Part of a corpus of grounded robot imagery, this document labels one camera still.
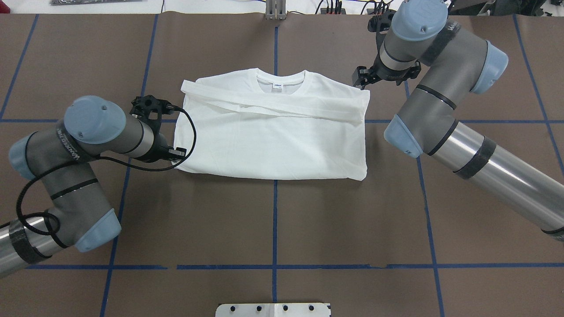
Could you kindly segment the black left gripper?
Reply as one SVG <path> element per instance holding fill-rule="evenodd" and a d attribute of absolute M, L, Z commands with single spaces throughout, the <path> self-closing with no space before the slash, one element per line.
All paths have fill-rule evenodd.
<path fill-rule="evenodd" d="M 149 151 L 141 156 L 141 162 L 153 163 L 159 160 L 183 160 L 186 157 L 187 150 L 185 148 L 172 148 L 167 144 L 163 134 L 155 135 L 153 144 Z"/>

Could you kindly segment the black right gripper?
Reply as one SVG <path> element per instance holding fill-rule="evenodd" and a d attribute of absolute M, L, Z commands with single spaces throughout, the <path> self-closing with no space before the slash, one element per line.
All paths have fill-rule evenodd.
<path fill-rule="evenodd" d="M 365 88 L 367 85 L 375 84 L 378 81 L 394 81 L 401 84 L 406 80 L 414 80 L 421 72 L 421 62 L 415 60 L 414 63 L 405 70 L 393 70 L 385 66 L 379 59 L 375 60 L 372 68 L 357 66 L 352 74 L 352 86 L 355 88 Z"/>

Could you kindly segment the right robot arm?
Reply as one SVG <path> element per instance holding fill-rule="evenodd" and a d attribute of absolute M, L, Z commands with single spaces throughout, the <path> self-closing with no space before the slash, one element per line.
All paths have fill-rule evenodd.
<path fill-rule="evenodd" d="M 509 56 L 451 18 L 442 0 L 405 0 L 370 16 L 367 30 L 375 57 L 370 66 L 356 67 L 354 86 L 418 80 L 387 125 L 387 143 L 413 158 L 435 159 L 562 242 L 562 183 L 460 118 L 469 98 L 501 78 Z"/>

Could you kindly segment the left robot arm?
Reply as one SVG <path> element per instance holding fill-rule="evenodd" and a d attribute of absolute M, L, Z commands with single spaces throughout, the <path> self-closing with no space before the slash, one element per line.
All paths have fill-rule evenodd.
<path fill-rule="evenodd" d="M 28 180 L 16 219 L 1 226 L 1 277 L 50 259 L 67 247 L 81 252 L 108 243 L 121 223 L 90 163 L 135 165 L 104 152 L 152 163 L 184 162 L 195 149 L 172 147 L 161 134 L 163 115 L 189 114 L 167 100 L 138 96 L 127 114 L 98 96 L 77 98 L 54 126 L 20 139 L 9 150 L 12 168 Z"/>

